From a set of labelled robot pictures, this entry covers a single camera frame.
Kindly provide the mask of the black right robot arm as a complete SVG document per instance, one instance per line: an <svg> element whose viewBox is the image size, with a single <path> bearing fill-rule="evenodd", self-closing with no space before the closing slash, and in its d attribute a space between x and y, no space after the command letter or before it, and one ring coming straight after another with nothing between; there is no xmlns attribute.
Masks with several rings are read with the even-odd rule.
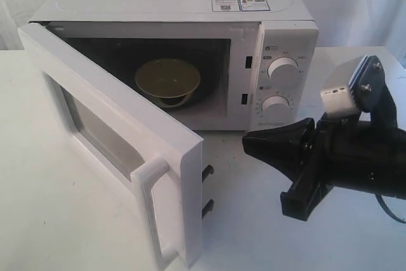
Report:
<svg viewBox="0 0 406 271"><path fill-rule="evenodd" d="M405 131L377 128L368 121L314 121L306 118L280 128L248 132L244 152L280 171L292 182L282 192L282 213L306 221L334 188L374 194L384 212L384 197L405 199Z"/></svg>

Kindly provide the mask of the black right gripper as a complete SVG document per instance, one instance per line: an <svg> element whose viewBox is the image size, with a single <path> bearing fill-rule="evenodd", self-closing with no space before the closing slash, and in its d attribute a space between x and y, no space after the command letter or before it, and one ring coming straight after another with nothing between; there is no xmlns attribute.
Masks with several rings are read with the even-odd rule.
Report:
<svg viewBox="0 0 406 271"><path fill-rule="evenodd" d="M307 220L332 187L325 171L333 120L315 122L312 118L279 128L251 131L242 137L244 152L277 169L292 181L280 194L282 214Z"/></svg>

